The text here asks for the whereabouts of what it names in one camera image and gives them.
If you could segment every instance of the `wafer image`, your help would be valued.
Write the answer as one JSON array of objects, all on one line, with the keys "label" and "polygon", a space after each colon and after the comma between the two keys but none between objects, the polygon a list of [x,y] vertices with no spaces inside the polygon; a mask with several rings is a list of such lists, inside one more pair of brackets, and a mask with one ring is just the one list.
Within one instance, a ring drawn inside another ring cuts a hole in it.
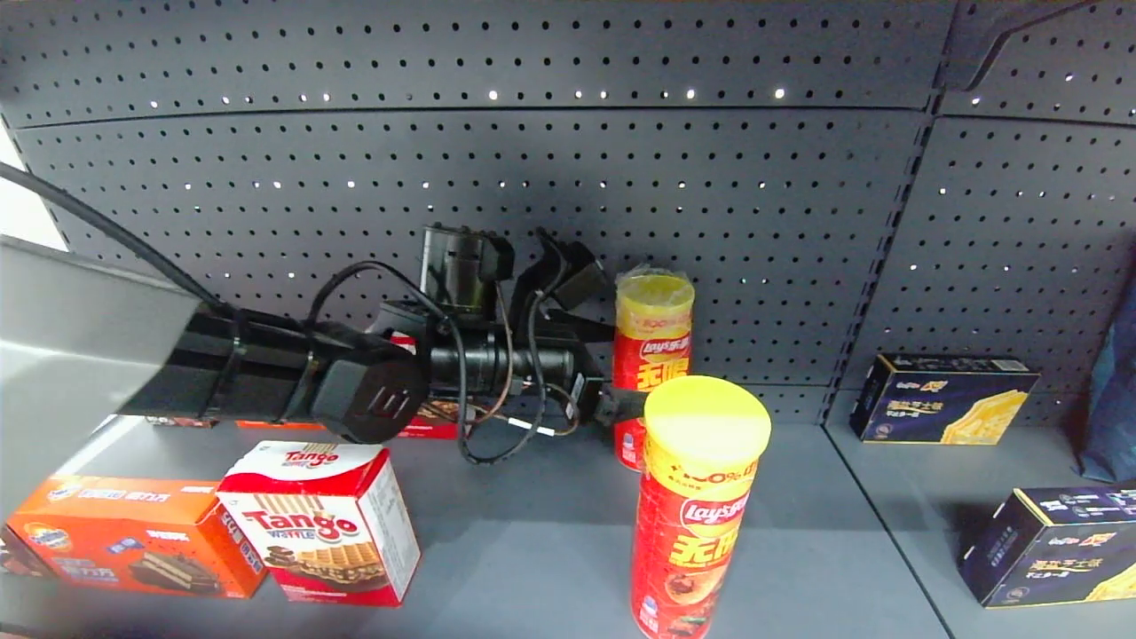
[{"label": "wafer image", "polygon": [[1105,579],[1096,584],[1096,588],[1085,597],[1086,601],[1108,601],[1110,599],[1127,599],[1136,597],[1136,564],[1128,566],[1125,572]]},{"label": "wafer image", "polygon": [[131,574],[140,583],[192,595],[215,595],[220,591],[217,575],[201,563],[183,555],[147,551],[130,565]]},{"label": "wafer image", "polygon": [[378,549],[369,541],[301,551],[295,561],[290,570],[344,592],[378,590],[390,583]]},{"label": "wafer image", "polygon": [[1029,393],[1008,390],[979,399],[943,431],[941,443],[997,443]]},{"label": "wafer image", "polygon": [[283,546],[269,546],[265,563],[282,569],[292,567],[295,565],[295,553]]}]

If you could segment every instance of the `chocolate wafer image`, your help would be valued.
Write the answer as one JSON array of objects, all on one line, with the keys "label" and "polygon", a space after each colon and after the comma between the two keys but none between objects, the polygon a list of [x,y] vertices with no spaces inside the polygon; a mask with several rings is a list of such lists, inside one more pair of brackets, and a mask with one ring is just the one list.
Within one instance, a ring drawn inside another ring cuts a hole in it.
[{"label": "chocolate wafer image", "polygon": [[269,546],[265,563],[282,569],[295,566],[295,553],[283,546]]},{"label": "chocolate wafer image", "polygon": [[390,583],[378,550],[369,541],[306,550],[295,561],[291,570],[344,592],[378,590]]},{"label": "chocolate wafer image", "polygon": [[147,551],[130,565],[131,574],[140,583],[179,590],[192,595],[216,595],[220,591],[217,575],[199,562],[182,555]]}]

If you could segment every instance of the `lay's logo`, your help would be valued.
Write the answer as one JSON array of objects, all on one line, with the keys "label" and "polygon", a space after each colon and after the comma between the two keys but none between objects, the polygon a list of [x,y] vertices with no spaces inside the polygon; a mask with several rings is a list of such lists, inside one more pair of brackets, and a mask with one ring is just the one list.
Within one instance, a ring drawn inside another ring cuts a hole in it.
[{"label": "lay's logo", "polygon": [[683,504],[683,526],[704,539],[721,537],[741,524],[742,512],[749,499],[749,493],[730,501],[687,499]]},{"label": "lay's logo", "polygon": [[691,347],[691,335],[686,334],[674,340],[646,340],[640,346],[640,358],[651,359],[659,355],[675,355],[685,352]]}]

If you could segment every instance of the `navy blue snack box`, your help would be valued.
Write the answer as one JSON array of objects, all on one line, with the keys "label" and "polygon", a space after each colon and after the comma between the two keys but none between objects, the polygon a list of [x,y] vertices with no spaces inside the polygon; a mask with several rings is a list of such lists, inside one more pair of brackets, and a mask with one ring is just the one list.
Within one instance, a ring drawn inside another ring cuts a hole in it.
[{"label": "navy blue snack box", "polygon": [[1039,377],[1012,357],[880,354],[849,421],[863,441],[992,446]]},{"label": "navy blue snack box", "polygon": [[1014,489],[961,571],[987,608],[1136,597],[1136,490]]}]

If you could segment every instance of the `wire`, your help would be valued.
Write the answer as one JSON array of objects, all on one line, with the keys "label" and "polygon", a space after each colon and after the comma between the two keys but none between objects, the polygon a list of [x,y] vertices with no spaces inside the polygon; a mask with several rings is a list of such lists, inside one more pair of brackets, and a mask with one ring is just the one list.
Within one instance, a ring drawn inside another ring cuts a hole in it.
[{"label": "wire", "polygon": [[563,431],[556,431],[556,437],[570,435],[571,433],[576,432],[576,429],[579,428],[579,405],[576,404],[576,399],[571,395],[569,395],[568,391],[563,389],[563,387],[553,384],[551,382],[544,385],[560,393],[560,397],[563,397],[565,401],[568,403],[568,407],[565,408],[565,420],[568,421],[568,429]]},{"label": "wire", "polygon": [[504,293],[501,292],[501,282],[495,282],[495,284],[498,309],[501,310],[501,321],[504,323],[504,345],[508,365],[504,373],[504,385],[501,388],[501,395],[498,397],[496,404],[494,404],[493,407],[491,407],[484,415],[475,418],[475,424],[483,424],[498,414],[498,410],[504,406],[504,400],[509,398],[509,387],[512,385],[512,331],[509,329],[509,315],[504,308]]},{"label": "wire", "polygon": [[541,428],[541,423],[544,421],[544,405],[548,404],[549,391],[544,385],[544,371],[541,368],[541,354],[536,348],[536,313],[540,309],[541,304],[549,298],[560,281],[563,280],[565,274],[568,272],[568,260],[565,259],[563,251],[560,250],[560,247],[557,246],[556,241],[550,241],[548,244],[552,247],[552,250],[557,251],[557,256],[560,258],[558,260],[560,266],[557,268],[556,279],[549,283],[545,290],[536,292],[536,299],[533,301],[533,306],[528,309],[528,322],[526,325],[528,334],[528,355],[533,360],[533,380],[537,391],[536,416],[533,417],[533,428],[528,429],[524,437],[521,437],[512,448],[499,455],[493,463],[503,462],[516,455],[517,451],[524,448],[525,445],[533,439],[533,435],[536,434],[536,431]]},{"label": "wire", "polygon": [[316,320],[319,318],[319,312],[324,308],[324,304],[327,302],[327,298],[335,292],[335,289],[337,289],[343,282],[346,282],[350,277],[366,271],[379,271],[393,275],[395,280],[402,282],[403,285],[410,289],[410,293],[415,297],[415,299],[437,316],[443,324],[448,324],[450,326],[453,332],[454,346],[458,349],[458,416],[457,420],[454,420],[458,424],[458,446],[461,450],[462,457],[467,460],[473,464],[483,463],[479,457],[469,453],[469,447],[467,445],[466,395],[468,395],[469,391],[469,377],[466,372],[466,343],[461,339],[461,331],[458,329],[458,323],[446,312],[442,310],[442,308],[438,307],[438,305],[435,304],[429,296],[418,290],[418,287],[398,268],[386,264],[385,262],[371,259],[357,262],[343,268],[333,275],[332,279],[319,289],[319,292],[316,293],[315,299],[311,300],[311,307],[308,310],[308,318],[304,321],[304,325],[309,327],[315,326]]},{"label": "wire", "polygon": [[26,171],[20,171],[15,166],[2,161],[0,161],[0,177],[32,191],[36,196],[40,196],[41,198],[61,207],[81,221],[106,233],[107,236],[123,244],[133,251],[134,255],[139,256],[139,258],[143,262],[154,267],[170,282],[177,284],[186,292],[195,296],[201,301],[207,304],[218,315],[224,317],[232,317],[234,315],[236,310],[234,306],[206,290],[206,288],[191,277],[189,273],[182,271],[166,256],[161,255],[153,247],[142,241],[141,238],[118,225],[115,221],[99,213],[90,205],[84,204],[75,196],[72,196],[67,191],[64,191],[42,177],[32,175]]}]

